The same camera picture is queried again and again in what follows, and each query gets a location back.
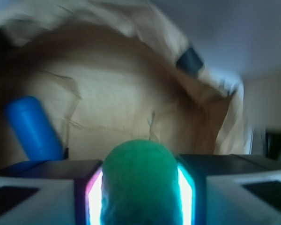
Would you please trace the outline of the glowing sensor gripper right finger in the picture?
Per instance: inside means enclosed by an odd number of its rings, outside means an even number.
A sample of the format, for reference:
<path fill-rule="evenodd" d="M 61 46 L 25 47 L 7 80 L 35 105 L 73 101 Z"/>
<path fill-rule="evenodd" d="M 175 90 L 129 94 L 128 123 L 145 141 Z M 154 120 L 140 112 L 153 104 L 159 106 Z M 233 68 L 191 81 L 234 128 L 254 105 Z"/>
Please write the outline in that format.
<path fill-rule="evenodd" d="M 281 163 L 257 155 L 177 157 L 185 225 L 281 225 Z"/>

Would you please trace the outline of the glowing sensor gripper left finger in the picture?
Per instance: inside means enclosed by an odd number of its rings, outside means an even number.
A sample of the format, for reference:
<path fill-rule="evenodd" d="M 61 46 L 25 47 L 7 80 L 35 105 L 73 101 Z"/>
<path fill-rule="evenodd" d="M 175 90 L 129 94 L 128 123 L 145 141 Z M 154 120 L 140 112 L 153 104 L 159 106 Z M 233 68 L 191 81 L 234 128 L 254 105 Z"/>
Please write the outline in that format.
<path fill-rule="evenodd" d="M 0 225 L 98 225 L 101 160 L 25 161 L 0 169 Z"/>

